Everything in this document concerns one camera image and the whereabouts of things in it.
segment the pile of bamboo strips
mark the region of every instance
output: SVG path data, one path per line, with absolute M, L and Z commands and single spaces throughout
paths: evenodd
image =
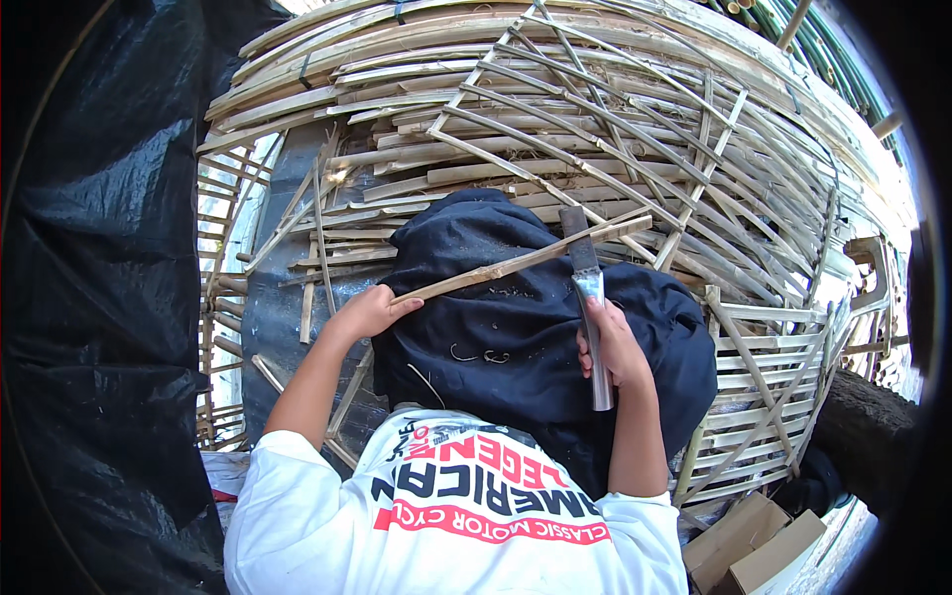
M 668 271 L 710 308 L 715 405 L 743 406 L 695 432 L 676 502 L 797 472 L 839 362 L 843 325 L 815 309 L 836 214 L 864 212 L 879 188 L 869 151 L 883 149 L 778 49 L 681 0 L 338 0 L 242 55 L 209 107 L 214 135 L 200 154 L 326 126 L 325 149 L 246 267 L 309 234 L 309 255 L 290 263 L 300 276 L 282 284 L 305 284 L 301 341 L 316 284 L 333 308 L 336 275 L 386 263 L 389 234 L 453 190 L 497 188 L 549 223 L 582 205 L 614 230 L 598 236 L 606 262 Z M 369 148 L 342 154 L 355 137 Z M 374 180 L 363 202 L 338 204 L 334 190 L 357 175 Z M 550 248 L 421 292 L 505 274 Z

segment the cardboard box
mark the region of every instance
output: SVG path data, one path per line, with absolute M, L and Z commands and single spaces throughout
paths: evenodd
M 682 550 L 704 595 L 781 595 L 826 531 L 807 510 L 792 521 L 760 492 Z

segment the black tarp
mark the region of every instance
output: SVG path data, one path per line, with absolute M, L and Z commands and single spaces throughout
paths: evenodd
M 394 232 L 390 243 L 399 253 L 382 283 L 400 295 L 559 239 L 500 191 L 461 190 Z M 580 310 L 571 274 L 565 256 L 429 300 L 374 338 L 375 392 L 391 406 L 440 408 L 407 366 L 413 364 L 446 408 L 531 433 L 589 496 L 601 498 L 615 412 L 591 410 L 591 383 L 582 377 L 575 344 Z M 625 311 L 651 365 L 670 459 L 714 400 L 714 342 L 690 292 L 670 275 L 627 263 L 604 268 L 604 275 L 605 295 Z
M 225 592 L 194 446 L 208 381 L 194 150 L 238 49 L 287 16 L 264 0 L 114 3 L 50 96 L 5 205 L 5 433 L 108 593 Z

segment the person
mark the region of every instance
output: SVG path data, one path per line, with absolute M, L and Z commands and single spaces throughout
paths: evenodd
M 610 302 L 586 304 L 618 388 L 602 498 L 518 428 L 407 404 L 341 481 L 320 449 L 347 351 L 424 305 L 393 297 L 351 298 L 271 411 L 225 539 L 230 592 L 687 593 L 654 380 Z

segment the dark fabric on lap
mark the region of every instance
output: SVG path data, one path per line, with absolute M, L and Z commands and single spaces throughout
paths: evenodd
M 390 243 L 399 253 L 382 283 L 401 295 L 559 239 L 498 190 L 461 190 L 394 232 Z M 717 391 L 713 341 L 701 309 L 670 275 L 630 264 L 604 273 L 606 295 L 623 307 L 654 373 L 670 459 Z M 391 406 L 442 408 L 407 365 L 413 364 L 446 408 L 531 433 L 589 496 L 600 498 L 615 412 L 591 410 L 591 383 L 582 377 L 575 344 L 580 310 L 571 274 L 565 256 L 428 300 L 373 339 L 375 390 Z

